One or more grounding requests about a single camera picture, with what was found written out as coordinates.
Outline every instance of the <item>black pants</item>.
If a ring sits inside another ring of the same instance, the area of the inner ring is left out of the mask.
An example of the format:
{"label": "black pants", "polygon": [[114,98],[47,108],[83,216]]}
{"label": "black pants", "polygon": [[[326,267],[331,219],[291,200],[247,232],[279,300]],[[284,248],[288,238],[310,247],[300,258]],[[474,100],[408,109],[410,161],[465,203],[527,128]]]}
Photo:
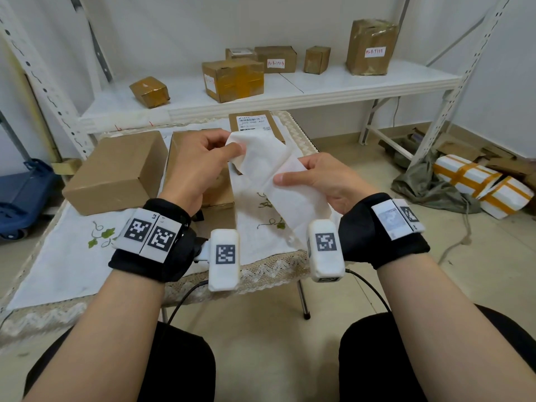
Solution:
{"label": "black pants", "polygon": [[[536,372],[536,341],[505,315],[482,306],[478,308]],[[213,401],[216,362],[209,345],[202,337],[171,326],[158,347],[164,327],[165,324],[158,322],[138,401],[167,400],[176,395],[171,389],[179,383],[195,389],[197,401]],[[58,338],[35,363],[26,378],[24,394],[69,332]],[[400,397],[426,400],[391,314],[381,313],[359,320],[346,330],[340,341],[340,401],[355,400],[357,392],[363,400],[397,400]]]}

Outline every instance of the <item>cart wheel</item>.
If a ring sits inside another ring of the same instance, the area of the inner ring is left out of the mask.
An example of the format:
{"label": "cart wheel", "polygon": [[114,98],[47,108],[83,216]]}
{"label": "cart wheel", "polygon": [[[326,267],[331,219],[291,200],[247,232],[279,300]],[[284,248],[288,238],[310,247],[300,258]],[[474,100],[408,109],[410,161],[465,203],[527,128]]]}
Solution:
{"label": "cart wheel", "polygon": [[15,231],[10,231],[9,233],[0,233],[0,237],[8,241],[17,241],[22,240],[28,236],[28,230],[25,228],[20,228]]}

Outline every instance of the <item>forearm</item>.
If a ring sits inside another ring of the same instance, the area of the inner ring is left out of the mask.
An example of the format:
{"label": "forearm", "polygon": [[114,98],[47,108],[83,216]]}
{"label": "forearm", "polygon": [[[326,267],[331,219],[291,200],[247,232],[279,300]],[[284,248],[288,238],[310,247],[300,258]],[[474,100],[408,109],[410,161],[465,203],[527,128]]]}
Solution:
{"label": "forearm", "polygon": [[25,401],[135,401],[164,284],[113,270]]}
{"label": "forearm", "polygon": [[426,254],[378,269],[413,371],[429,400],[529,400],[536,375]]}

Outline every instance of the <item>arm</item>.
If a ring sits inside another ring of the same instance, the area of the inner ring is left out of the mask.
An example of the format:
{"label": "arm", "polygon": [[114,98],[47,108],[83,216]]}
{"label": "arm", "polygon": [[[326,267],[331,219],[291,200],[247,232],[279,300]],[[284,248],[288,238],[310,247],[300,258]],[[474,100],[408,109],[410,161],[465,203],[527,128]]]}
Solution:
{"label": "arm", "polygon": [[[300,159],[309,170],[274,183],[307,184],[345,214],[378,190],[329,154]],[[530,400],[536,375],[427,254],[378,269],[404,347],[430,400]]]}
{"label": "arm", "polygon": [[[224,130],[184,138],[160,197],[190,215],[227,161],[242,154]],[[113,270],[25,401],[135,401],[149,359],[164,284]]]}

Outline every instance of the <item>blue platform cart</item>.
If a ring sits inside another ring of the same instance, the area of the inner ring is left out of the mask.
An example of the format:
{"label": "blue platform cart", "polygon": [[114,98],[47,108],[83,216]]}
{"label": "blue platform cart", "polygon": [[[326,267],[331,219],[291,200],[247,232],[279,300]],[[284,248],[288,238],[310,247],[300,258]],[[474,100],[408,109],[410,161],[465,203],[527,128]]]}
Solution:
{"label": "blue platform cart", "polygon": [[24,158],[28,172],[0,176],[0,238],[20,240],[28,235],[58,176],[39,159],[32,159],[0,111],[0,125]]}

